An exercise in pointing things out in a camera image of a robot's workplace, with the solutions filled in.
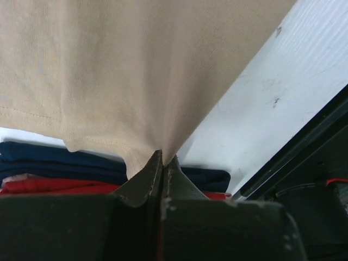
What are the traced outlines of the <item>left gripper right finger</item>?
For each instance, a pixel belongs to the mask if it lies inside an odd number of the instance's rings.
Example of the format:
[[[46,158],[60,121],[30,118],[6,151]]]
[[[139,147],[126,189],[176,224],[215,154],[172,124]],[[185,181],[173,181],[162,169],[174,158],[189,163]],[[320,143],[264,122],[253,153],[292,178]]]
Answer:
[[[174,158],[164,169],[162,260],[306,260],[298,227],[279,203],[210,200]]]

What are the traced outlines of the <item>beige t shirt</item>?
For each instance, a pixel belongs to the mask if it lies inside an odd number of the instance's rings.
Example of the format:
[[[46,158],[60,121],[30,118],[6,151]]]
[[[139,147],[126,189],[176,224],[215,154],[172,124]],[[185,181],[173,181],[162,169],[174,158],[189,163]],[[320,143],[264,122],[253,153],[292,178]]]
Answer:
[[[1,1],[1,126],[167,164],[294,1]]]

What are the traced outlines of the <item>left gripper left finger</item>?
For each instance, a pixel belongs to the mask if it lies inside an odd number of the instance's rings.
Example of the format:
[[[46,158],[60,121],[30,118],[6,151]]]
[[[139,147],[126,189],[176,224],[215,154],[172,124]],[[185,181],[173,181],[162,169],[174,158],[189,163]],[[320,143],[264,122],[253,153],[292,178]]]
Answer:
[[[1,260],[157,260],[162,153],[108,194],[1,197]]]

